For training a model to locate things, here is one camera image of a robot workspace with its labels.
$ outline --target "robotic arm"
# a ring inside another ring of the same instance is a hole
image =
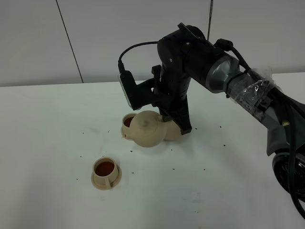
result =
[[[186,95],[191,78],[212,93],[225,92],[268,129],[267,155],[275,153],[274,174],[305,219],[299,202],[305,201],[305,105],[251,70],[232,42],[219,39],[212,45],[198,28],[182,23],[178,27],[158,42],[134,45],[120,56],[120,82],[129,105],[133,110],[157,106],[163,120],[174,120],[184,135],[192,130]],[[122,56],[146,44],[158,44],[162,66],[152,67],[153,78],[136,85]]]

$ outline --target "clear plastic wrap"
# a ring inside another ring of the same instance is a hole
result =
[[[227,94],[254,116],[258,121],[264,117],[265,108],[269,105],[267,95],[275,82],[272,70],[252,69],[229,82]]]

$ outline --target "white wall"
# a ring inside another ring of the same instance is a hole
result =
[[[304,0],[215,0],[210,41],[231,40],[252,68],[305,72]]]
[[[0,86],[81,83],[55,0],[2,0],[0,34]]]
[[[116,81],[117,61],[129,46],[158,41],[180,22],[207,33],[209,0],[59,0],[84,82]],[[123,62],[136,79],[160,64],[156,45],[138,47]]]

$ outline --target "black cable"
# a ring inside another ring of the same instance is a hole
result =
[[[305,210],[303,209],[297,192],[295,189],[295,157],[296,157],[296,142],[295,142],[295,117],[290,104],[286,105],[289,123],[290,123],[290,149],[289,149],[289,165],[288,165],[288,187],[291,199],[295,205],[295,208],[300,215],[305,219]]]
[[[144,43],[139,43],[139,44],[135,44],[131,47],[129,47],[128,49],[126,49],[124,52],[122,52],[122,54],[120,55],[119,57],[119,61],[122,59],[122,57],[130,50],[130,49],[133,49],[135,47],[139,47],[139,46],[142,46],[142,45],[147,45],[147,44],[157,44],[158,42],[144,42]]]
[[[244,60],[241,54],[237,51],[237,49],[234,48],[232,45],[230,46],[230,49],[239,60],[240,65],[246,69],[246,73],[250,71],[251,70],[250,66],[247,64],[247,62]]]
[[[292,106],[305,119],[305,112],[297,104],[295,104],[292,100],[290,100],[290,98],[285,94],[283,94],[279,89],[275,88],[275,92],[278,97],[280,97],[287,104]]]
[[[131,47],[129,47],[128,49],[126,49],[124,52],[122,52],[122,54],[120,55],[119,57],[119,71],[120,73],[123,73],[125,71],[125,67],[124,67],[124,64],[122,62],[122,57],[130,50],[130,49],[133,49],[135,47],[139,47],[139,46],[142,46],[142,45],[147,45],[147,44],[157,44],[158,42],[144,42],[144,43],[139,43],[139,44],[135,44]]]

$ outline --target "brown liquid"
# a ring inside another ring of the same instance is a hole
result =
[[[101,164],[99,164],[96,169],[95,169],[95,173],[98,176],[104,177],[109,175],[114,169],[114,164],[111,162],[103,162]]]
[[[133,119],[133,117],[126,118],[124,121],[124,125],[129,127],[130,123],[132,122],[132,119]]]

